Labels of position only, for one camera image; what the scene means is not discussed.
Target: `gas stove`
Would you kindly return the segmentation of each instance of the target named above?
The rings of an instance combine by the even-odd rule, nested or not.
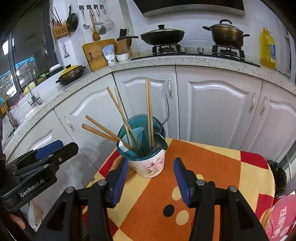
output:
[[[205,57],[216,57],[223,58],[233,61],[238,61],[241,63],[250,64],[256,67],[261,67],[260,65],[245,59],[244,51],[242,49],[237,49],[232,46],[221,46],[213,45],[212,52],[204,53],[191,53],[187,52],[185,48],[181,48],[179,44],[170,45],[154,45],[152,47],[152,54],[147,56],[140,56],[132,58],[131,60],[143,59],[143,58],[153,58],[153,57],[165,57],[165,56],[205,56]]]

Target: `pan with yellow lid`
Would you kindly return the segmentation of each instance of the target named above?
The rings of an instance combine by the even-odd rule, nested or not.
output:
[[[83,67],[82,65],[67,65],[66,69],[61,73],[61,76],[56,83],[59,82],[61,85],[67,85],[79,79],[84,74],[84,68],[85,66]]]

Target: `pot lid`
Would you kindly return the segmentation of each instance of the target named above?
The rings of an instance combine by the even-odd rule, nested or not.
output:
[[[227,20],[227,19],[222,19],[220,21],[220,23],[214,24],[210,28],[212,28],[212,27],[223,27],[223,28],[230,28],[230,29],[241,31],[239,28],[233,26],[232,22],[230,20]]]
[[[183,32],[183,33],[185,33],[185,31],[183,31],[183,30],[165,28],[165,25],[164,24],[160,24],[160,25],[158,25],[158,29],[149,31],[147,33],[143,33],[143,34],[141,34],[141,37],[143,35],[146,35],[146,34],[157,33],[157,32],[170,32],[170,31],[177,31],[177,32]]]
[[[61,73],[61,76],[64,75],[65,73],[70,72],[71,70],[73,70],[73,69],[75,69],[75,68],[77,68],[79,66],[81,66],[81,65],[78,65],[78,64],[73,65],[73,66],[71,66],[71,64],[67,65],[66,69]]]

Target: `black trash bag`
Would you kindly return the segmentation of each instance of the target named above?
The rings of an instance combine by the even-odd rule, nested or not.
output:
[[[281,165],[275,161],[268,160],[268,165],[274,175],[274,182],[275,182],[275,194],[274,197],[278,198],[285,193],[286,184],[287,184],[287,175]]]

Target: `blue bottle label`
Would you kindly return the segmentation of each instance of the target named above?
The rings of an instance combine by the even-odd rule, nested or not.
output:
[[[270,51],[271,51],[271,61],[275,62],[276,61],[276,47],[274,44],[270,45]]]

